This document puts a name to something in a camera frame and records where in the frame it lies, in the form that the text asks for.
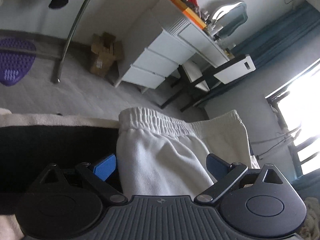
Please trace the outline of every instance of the ribbed gray surface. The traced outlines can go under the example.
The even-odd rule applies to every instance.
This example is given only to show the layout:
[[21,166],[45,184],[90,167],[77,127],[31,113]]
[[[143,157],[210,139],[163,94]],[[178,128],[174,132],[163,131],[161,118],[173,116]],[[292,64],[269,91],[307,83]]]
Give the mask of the ribbed gray surface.
[[[75,240],[248,240],[230,228],[212,207],[189,196],[136,196],[125,206],[112,207],[92,231]],[[299,239],[292,236],[287,239]]]

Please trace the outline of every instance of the cardboard box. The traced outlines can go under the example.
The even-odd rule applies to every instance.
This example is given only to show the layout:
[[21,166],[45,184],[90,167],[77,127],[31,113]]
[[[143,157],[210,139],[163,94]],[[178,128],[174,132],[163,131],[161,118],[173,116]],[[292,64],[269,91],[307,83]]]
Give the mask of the cardboard box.
[[180,11],[187,16],[191,21],[193,21],[201,30],[203,30],[207,25],[201,20],[201,18],[191,10],[184,2],[181,0],[170,0],[174,3]]
[[93,53],[90,67],[92,74],[104,77],[116,60],[124,58],[121,41],[114,42],[115,39],[116,37],[109,33],[92,36],[91,51]]

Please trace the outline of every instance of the metal pole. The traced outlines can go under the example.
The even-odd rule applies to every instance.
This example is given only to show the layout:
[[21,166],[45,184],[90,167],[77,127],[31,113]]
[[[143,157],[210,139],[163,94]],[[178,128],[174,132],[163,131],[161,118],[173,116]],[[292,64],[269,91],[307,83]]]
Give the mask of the metal pole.
[[67,38],[67,42],[64,46],[64,49],[63,49],[63,53],[62,53],[62,58],[60,60],[60,63],[59,63],[59,66],[58,66],[58,70],[57,70],[57,80],[56,82],[59,83],[60,82],[60,78],[61,78],[61,71],[62,71],[62,66],[63,66],[63,61],[64,61],[64,58],[66,57],[66,54],[67,54],[67,50],[69,48],[69,45],[70,45],[70,42],[71,42],[71,39],[73,37],[73,34],[75,33],[75,30],[78,26],[78,23],[83,15],[83,12],[84,10],[86,9],[86,7],[88,6],[90,0],[84,0],[77,16],[76,16],[76,19],[75,21],[73,22],[73,25],[71,27],[71,30],[69,32],[69,35],[68,35],[68,38]]

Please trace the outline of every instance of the window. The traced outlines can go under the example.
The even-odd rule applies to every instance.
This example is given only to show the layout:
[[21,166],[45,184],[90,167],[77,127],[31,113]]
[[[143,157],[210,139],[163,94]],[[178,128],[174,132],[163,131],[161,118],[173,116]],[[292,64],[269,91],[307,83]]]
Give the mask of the window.
[[284,132],[300,127],[288,146],[297,176],[320,168],[319,61],[267,97]]

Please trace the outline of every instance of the purple plastic board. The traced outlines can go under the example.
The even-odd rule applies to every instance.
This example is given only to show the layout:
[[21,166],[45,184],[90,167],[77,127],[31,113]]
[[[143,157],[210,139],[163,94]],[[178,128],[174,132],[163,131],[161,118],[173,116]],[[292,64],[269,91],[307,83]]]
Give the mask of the purple plastic board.
[[[32,42],[15,38],[0,40],[0,47],[36,51]],[[31,69],[35,58],[35,54],[0,50],[0,83],[5,86],[15,85]]]

